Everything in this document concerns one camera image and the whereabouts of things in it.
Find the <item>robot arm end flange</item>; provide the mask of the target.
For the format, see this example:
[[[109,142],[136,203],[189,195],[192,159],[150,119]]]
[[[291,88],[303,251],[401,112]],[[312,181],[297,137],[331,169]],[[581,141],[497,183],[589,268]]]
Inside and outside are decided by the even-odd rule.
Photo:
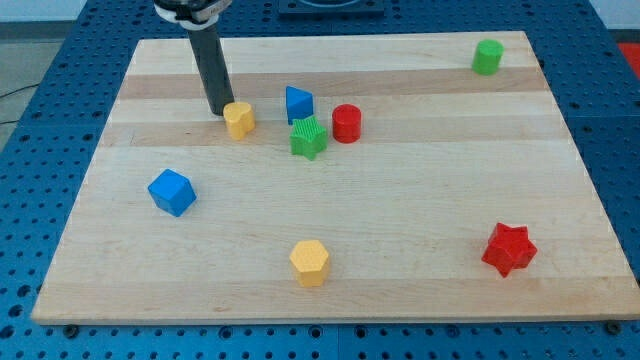
[[[154,0],[156,13],[165,21],[188,31],[200,31],[215,25],[232,0]]]

